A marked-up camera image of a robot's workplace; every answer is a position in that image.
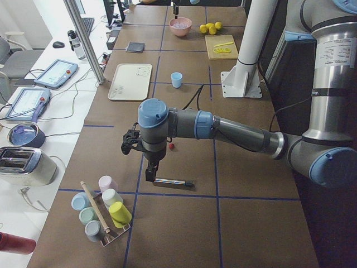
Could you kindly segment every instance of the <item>keyboard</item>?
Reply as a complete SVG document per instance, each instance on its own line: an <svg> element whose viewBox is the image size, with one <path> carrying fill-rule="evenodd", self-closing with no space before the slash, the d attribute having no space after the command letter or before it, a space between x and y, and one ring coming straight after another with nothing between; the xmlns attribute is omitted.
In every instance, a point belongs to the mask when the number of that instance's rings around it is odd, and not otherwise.
<svg viewBox="0 0 357 268"><path fill-rule="evenodd" d="M81 19L82 19L82 23L83 23L84 28L85 28L85 32L89 36L90 32L91 32L91 29L93 28L94 18L81 18Z"/></svg>

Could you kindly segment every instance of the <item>wooden cutting board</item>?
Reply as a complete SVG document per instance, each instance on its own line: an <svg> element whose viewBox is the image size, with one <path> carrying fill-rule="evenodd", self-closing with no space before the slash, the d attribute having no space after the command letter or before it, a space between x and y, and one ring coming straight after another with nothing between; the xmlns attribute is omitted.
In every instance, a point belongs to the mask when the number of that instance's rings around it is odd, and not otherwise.
<svg viewBox="0 0 357 268"><path fill-rule="evenodd" d="M219 47L228 47L231 53L214 53L215 45L233 42L231 45L224 45ZM209 60L236 60L238 58L238 50L235 45L232 35L206 35L206 46Z"/></svg>

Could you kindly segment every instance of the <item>label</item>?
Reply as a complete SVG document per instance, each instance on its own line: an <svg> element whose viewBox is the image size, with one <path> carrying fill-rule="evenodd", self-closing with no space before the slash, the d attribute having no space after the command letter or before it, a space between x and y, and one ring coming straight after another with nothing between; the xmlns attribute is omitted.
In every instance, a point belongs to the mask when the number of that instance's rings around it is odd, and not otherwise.
<svg viewBox="0 0 357 268"><path fill-rule="evenodd" d="M345 38L322 42L317 45L315 69L328 66L354 68L357 38Z"/></svg>

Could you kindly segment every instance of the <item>yellow cup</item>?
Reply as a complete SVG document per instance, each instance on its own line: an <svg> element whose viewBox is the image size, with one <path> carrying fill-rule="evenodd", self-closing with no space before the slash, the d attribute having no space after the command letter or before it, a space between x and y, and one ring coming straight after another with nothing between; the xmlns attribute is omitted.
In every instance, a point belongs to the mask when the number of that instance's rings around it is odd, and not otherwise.
<svg viewBox="0 0 357 268"><path fill-rule="evenodd" d="M132 220L130 211L122 202L115 202L109 207L109 214L114 222L115 227L123 228Z"/></svg>

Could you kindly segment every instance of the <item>silver toaster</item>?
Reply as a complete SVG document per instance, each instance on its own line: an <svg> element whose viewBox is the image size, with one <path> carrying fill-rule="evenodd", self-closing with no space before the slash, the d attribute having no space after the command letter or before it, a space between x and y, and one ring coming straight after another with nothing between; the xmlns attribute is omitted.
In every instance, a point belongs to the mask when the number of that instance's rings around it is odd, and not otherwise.
<svg viewBox="0 0 357 268"><path fill-rule="evenodd" d="M56 163L41 149L0 148L0 178L11 184L43 186L52 182Z"/></svg>

